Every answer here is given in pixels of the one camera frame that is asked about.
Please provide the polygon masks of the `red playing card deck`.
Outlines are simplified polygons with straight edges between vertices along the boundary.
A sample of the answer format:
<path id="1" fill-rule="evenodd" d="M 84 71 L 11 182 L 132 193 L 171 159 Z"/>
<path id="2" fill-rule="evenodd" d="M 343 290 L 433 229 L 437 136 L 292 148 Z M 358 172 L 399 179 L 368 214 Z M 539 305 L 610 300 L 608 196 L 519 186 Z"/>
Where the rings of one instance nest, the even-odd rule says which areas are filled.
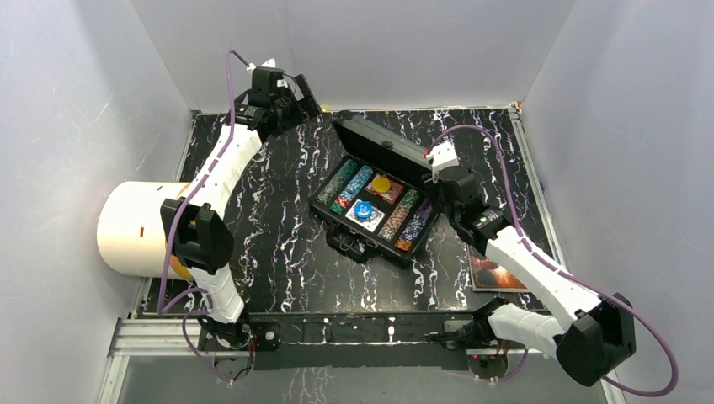
<path id="1" fill-rule="evenodd" d="M 368 183 L 366 190 L 389 204 L 395 204 L 405 190 L 405 185 L 385 174 L 377 173 Z"/>

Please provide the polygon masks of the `black poker chip case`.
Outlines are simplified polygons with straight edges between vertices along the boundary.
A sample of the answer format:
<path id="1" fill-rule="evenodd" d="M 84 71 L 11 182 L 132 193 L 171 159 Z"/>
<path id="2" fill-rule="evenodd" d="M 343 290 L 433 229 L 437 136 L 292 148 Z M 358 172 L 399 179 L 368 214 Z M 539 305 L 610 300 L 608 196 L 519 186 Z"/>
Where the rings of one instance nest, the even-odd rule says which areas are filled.
<path id="1" fill-rule="evenodd" d="M 345 154 L 309 200 L 328 245 L 359 263 L 377 255 L 411 261 L 438 215 L 425 148 L 349 111 L 332 127 Z"/>

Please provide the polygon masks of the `yellow round button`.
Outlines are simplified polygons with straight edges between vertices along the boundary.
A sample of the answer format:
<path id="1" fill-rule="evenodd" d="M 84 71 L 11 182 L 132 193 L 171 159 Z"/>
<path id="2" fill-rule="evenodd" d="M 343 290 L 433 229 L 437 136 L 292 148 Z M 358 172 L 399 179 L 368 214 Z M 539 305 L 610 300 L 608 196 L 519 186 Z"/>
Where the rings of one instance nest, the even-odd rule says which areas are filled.
<path id="1" fill-rule="evenodd" d="M 385 194 L 391 189 L 391 181 L 388 178 L 376 176 L 371 183 L 375 193 Z"/>

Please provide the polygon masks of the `blue playing card deck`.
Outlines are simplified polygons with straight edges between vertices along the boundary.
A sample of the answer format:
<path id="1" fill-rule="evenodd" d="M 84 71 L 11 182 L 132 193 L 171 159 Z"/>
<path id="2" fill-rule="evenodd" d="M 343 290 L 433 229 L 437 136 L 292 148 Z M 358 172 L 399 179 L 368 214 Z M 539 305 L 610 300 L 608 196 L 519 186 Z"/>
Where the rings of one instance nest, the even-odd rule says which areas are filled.
<path id="1" fill-rule="evenodd" d="M 368 232 L 374 232 L 386 218 L 386 214 L 371 202 L 357 199 L 345 214 L 345 218 Z"/>

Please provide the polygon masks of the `blue small blind button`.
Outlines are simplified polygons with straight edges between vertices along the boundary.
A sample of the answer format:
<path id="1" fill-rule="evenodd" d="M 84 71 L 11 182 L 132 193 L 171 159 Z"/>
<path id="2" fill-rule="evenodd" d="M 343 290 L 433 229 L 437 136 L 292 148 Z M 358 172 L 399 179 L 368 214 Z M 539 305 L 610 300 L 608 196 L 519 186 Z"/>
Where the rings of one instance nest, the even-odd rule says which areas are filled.
<path id="1" fill-rule="evenodd" d="M 354 215 L 361 220 L 370 219 L 373 215 L 372 204 L 368 201 L 360 201 L 354 204 Z"/>

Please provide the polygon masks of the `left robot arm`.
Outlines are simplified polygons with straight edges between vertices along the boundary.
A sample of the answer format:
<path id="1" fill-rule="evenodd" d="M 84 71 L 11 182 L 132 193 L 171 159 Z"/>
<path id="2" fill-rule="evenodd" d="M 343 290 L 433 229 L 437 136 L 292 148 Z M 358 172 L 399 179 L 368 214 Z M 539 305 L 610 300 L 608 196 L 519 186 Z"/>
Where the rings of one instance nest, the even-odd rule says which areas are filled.
<path id="1" fill-rule="evenodd" d="M 234 238 L 224 221 L 226 206 L 244 169 L 271 136 L 312 120 L 322 112 L 306 78 L 275 67 L 258 67 L 251 86 L 228 90 L 230 109 L 219 139 L 189 183 L 185 196 L 165 199 L 160 216 L 165 253 L 160 290 L 166 289 L 171 258 L 188 270 L 209 301 L 207 316 L 223 323 L 219 339 L 231 350 L 248 346 L 252 329 L 239 320 L 245 303 L 238 294 L 229 261 Z"/>

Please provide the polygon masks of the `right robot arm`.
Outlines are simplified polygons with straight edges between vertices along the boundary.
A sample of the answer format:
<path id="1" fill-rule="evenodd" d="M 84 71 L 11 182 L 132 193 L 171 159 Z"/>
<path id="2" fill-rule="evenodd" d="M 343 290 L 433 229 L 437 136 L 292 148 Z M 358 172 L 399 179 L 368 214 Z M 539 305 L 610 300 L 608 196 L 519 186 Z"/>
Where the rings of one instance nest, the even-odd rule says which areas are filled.
<path id="1" fill-rule="evenodd" d="M 495 298 L 474 311 L 457 336 L 496 348 L 504 340 L 552 356 L 580 385 L 591 386 L 637 351 L 628 300 L 606 298 L 567 279 L 567 271 L 519 230 L 512 216 L 485 204 L 474 173 L 456 165 L 432 174 L 437 205 L 459 238 L 505 267 L 548 315 Z"/>

